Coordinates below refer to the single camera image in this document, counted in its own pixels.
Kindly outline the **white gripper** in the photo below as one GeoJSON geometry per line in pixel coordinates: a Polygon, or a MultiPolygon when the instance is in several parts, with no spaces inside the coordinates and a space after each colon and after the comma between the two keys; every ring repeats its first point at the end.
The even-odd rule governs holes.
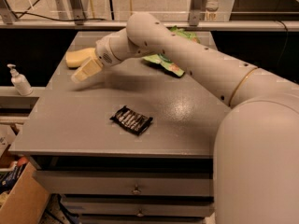
{"type": "Polygon", "coordinates": [[[96,41],[95,53],[103,65],[95,59],[88,58],[71,76],[73,82],[82,82],[101,72],[103,66],[111,67],[121,62],[112,52],[109,36],[105,36],[96,41]]]}

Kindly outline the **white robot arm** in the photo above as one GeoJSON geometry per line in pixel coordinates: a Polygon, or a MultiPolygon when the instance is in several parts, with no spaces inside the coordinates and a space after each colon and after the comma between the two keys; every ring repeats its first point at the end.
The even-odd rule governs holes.
{"type": "Polygon", "coordinates": [[[214,145],[216,223],[299,224],[297,85],[175,35],[148,13],[66,61],[80,82],[148,53],[163,54],[231,108],[214,145]]]}

